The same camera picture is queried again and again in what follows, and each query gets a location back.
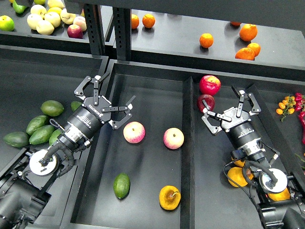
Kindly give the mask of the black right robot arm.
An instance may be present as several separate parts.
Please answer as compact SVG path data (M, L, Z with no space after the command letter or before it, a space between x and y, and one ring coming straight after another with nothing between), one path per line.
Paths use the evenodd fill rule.
M202 120L212 135L224 131L234 147L231 162L223 167L229 183L248 196L259 215L264 229L303 229L305 227L305 189L296 175L287 174L273 163L280 152L270 148L273 156L265 157L268 147L252 125L251 117L261 112L253 95L235 91L237 107L222 113L213 112L214 98L202 94L197 106Z

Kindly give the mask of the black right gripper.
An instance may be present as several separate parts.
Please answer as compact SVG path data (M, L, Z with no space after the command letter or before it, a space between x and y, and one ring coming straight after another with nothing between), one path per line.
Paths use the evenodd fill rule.
M208 107L207 102L203 99L202 120L212 135L216 135L222 129L226 132L230 142L236 150L235 155L238 157L247 157L251 161L260 161L264 158L263 146L260 142L261 137L255 131L250 116L257 115L261 112L261 108L253 93L247 93L244 89L239 90L235 86L231 86L235 95L239 98L237 108L230 108L223 114L215 113ZM248 101L252 106L249 112L243 110L244 102ZM221 121L221 126L211 125L208 118Z

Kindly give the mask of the green avocado near arm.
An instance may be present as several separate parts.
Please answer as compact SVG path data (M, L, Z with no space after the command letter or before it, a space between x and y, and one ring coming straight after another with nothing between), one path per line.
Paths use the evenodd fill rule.
M59 129L55 130L55 131L51 134L51 136L50 136L50 138L49 138L49 146L51 146L52 144L54 144L54 143L56 142L56 140L58 139L58 137L60 136L60 134L61 134L61 130L59 130Z

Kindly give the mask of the yellow pear under arm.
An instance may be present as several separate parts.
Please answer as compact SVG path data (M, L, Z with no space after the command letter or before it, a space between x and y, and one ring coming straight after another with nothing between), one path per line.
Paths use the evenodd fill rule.
M236 160L234 162L234 164L238 167L243 167L245 165L245 161L244 160Z

